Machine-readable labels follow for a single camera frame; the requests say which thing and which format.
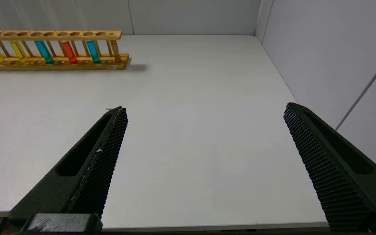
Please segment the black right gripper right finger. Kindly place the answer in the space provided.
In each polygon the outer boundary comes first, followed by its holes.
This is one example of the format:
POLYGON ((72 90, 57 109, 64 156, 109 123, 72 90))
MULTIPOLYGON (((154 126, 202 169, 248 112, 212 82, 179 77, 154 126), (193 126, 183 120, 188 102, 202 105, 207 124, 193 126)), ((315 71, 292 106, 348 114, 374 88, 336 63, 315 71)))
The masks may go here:
POLYGON ((283 119, 332 232, 376 232, 376 164, 310 109, 283 119))

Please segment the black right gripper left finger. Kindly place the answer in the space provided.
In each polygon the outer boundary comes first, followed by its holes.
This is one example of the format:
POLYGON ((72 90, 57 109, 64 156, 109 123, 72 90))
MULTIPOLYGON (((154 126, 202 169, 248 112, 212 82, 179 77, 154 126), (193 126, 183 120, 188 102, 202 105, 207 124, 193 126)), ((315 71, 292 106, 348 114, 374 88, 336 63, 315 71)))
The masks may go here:
POLYGON ((105 113, 8 214, 23 226, 38 213, 102 216, 128 124, 119 106, 105 113))

